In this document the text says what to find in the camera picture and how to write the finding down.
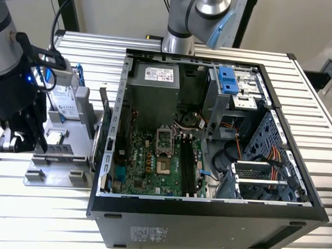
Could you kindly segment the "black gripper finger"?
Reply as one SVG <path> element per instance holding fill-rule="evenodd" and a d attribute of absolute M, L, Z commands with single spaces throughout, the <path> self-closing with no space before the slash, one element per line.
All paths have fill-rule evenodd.
<path fill-rule="evenodd" d="M 36 143 L 40 145 L 44 153 L 47 152 L 48 145 L 44 136 L 45 130 L 43 127 L 43 123 L 47 120 L 45 108 L 28 107 L 26 109 L 26 118 Z"/>
<path fill-rule="evenodd" d="M 11 131 L 4 124 L 1 125 L 1 128 L 4 133 L 0 137 L 0 153 L 24 153 L 38 148 L 45 152 L 45 130 L 42 126 L 34 129 L 33 132 L 22 133 L 19 136 L 15 135 L 14 131 Z"/>

